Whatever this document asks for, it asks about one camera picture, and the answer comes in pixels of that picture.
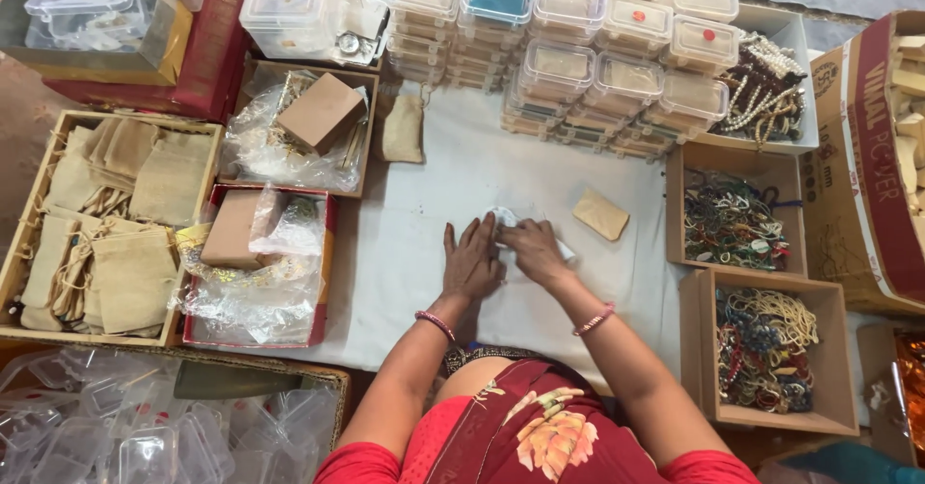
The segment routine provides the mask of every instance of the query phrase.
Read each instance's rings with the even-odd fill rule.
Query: pink bangle
[[[442,319],[434,316],[433,314],[427,311],[418,311],[414,313],[414,319],[425,319],[429,321],[430,323],[433,323],[434,325],[439,327],[440,330],[443,331],[443,333],[447,336],[447,340],[449,340],[450,343],[456,343],[456,337],[453,336],[453,331],[449,330],[449,326],[443,323]]]
[[[572,336],[581,336],[587,333],[592,328],[600,325],[600,322],[609,318],[611,314],[613,314],[613,301],[608,301],[607,304],[604,305],[604,311],[602,313],[591,318],[591,321],[585,323],[583,326],[576,327],[575,330],[572,331]]]

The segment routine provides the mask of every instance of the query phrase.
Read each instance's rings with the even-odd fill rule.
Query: woman
[[[549,222],[494,229],[488,214],[457,244],[447,225],[443,293],[386,357],[317,484],[757,483],[613,304],[565,265]],[[632,432],[567,366],[517,349],[448,351],[467,310],[502,283],[496,240],[572,319]],[[423,415],[444,353],[449,378]]]

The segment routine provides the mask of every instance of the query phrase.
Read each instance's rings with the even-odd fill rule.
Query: red box
[[[195,14],[177,86],[41,80],[78,103],[134,108],[225,123],[244,74],[250,38],[238,23],[244,0],[205,0]]]
[[[228,190],[262,190],[263,186],[239,186],[231,184],[215,184],[212,188],[212,195],[209,197],[209,203],[217,208],[219,201]],[[193,328],[196,324],[196,317],[186,314],[183,322],[183,342],[198,345],[218,345],[222,347],[254,347],[254,348],[293,348],[293,347],[310,347],[318,345],[325,338],[325,322],[328,319],[328,293],[331,287],[331,265],[334,262],[334,237],[338,229],[338,215],[340,207],[337,200],[328,192],[318,190],[305,190],[302,188],[278,188],[284,194],[306,194],[320,195],[325,198],[325,240],[322,244],[321,251],[321,293],[318,295],[318,302],[315,305],[315,319],[312,322],[312,332],[304,343],[292,345],[242,345],[234,343],[218,343],[214,341],[196,340],[192,336]],[[192,279],[191,290],[196,288],[199,278]]]

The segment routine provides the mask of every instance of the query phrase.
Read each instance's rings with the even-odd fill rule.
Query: label
[[[764,242],[761,239],[758,239],[757,241],[752,241],[751,245],[752,245],[752,249],[755,250],[756,253],[768,253],[770,251],[770,246],[768,245],[768,242]]]

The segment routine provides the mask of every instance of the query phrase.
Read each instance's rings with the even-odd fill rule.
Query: woman's arm
[[[552,294],[576,327],[604,310],[604,302],[565,265],[549,222],[502,228],[500,240],[515,249],[517,265]],[[657,466],[696,450],[731,453],[665,364],[618,316],[582,339]]]
[[[447,224],[443,237],[447,254],[443,293],[427,311],[450,329],[456,327],[471,303],[488,296],[501,284],[504,269],[492,241],[494,228],[491,213],[484,222],[477,218],[462,233],[457,246],[453,227]],[[448,344],[439,327],[417,320],[386,356],[338,447],[376,443],[400,461],[411,431],[421,419],[423,401]]]

